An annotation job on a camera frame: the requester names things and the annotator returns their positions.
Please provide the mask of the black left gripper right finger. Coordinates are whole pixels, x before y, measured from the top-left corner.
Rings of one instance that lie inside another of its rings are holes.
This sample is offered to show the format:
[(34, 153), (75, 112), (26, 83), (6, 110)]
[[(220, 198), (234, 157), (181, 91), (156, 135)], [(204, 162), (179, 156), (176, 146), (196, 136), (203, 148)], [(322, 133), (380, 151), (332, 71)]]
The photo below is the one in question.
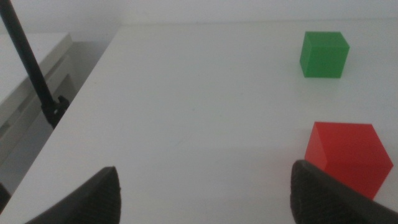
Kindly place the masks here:
[(305, 160), (292, 166), (290, 208), (295, 223), (397, 224), (397, 212), (366, 198)]

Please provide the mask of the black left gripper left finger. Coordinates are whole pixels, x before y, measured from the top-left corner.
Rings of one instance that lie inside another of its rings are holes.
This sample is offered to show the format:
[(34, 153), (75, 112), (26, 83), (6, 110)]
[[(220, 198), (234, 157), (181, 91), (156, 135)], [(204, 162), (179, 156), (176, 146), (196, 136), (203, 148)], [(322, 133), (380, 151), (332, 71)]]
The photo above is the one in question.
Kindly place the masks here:
[(115, 167), (104, 167), (64, 199), (30, 220), (36, 224), (118, 224), (121, 188)]

